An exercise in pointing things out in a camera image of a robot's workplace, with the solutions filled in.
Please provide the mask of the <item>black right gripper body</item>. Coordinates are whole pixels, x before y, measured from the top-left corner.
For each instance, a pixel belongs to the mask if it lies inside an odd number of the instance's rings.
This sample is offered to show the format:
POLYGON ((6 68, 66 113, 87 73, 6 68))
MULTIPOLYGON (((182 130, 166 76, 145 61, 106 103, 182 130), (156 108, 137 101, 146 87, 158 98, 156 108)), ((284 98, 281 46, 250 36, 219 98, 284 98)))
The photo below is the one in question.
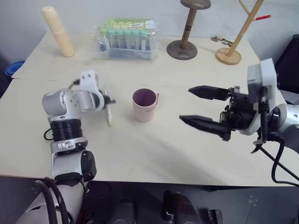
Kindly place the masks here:
POLYGON ((251 124, 256 110, 249 101, 249 95, 240 93, 240 86, 234 86, 229 91, 229 104, 220 113, 220 123, 227 124, 232 130, 244 130, 251 124))

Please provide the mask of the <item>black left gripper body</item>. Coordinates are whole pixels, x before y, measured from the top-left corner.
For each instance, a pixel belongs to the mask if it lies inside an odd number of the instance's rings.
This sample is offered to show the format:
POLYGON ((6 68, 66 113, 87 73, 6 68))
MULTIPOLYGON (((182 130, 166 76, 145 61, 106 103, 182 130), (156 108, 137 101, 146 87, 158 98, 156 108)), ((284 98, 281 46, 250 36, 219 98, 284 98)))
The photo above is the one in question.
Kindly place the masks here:
POLYGON ((111 98, 107 93, 101 93, 104 99, 104 105, 115 104, 116 100, 111 98))

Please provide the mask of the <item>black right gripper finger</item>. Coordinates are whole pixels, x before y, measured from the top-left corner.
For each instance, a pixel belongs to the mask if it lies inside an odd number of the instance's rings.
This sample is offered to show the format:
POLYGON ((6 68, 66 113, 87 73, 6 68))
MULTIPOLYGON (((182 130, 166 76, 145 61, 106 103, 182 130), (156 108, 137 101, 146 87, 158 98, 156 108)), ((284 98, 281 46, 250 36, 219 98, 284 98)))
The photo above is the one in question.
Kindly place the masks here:
POLYGON ((200 131, 216 134, 224 141, 230 140, 232 129, 228 124, 215 122, 211 118, 198 115, 180 115, 179 118, 200 131))
POLYGON ((216 99, 226 101, 229 97, 231 97, 230 89, 223 89, 206 85, 192 87, 188 91, 199 98, 209 100, 216 99))

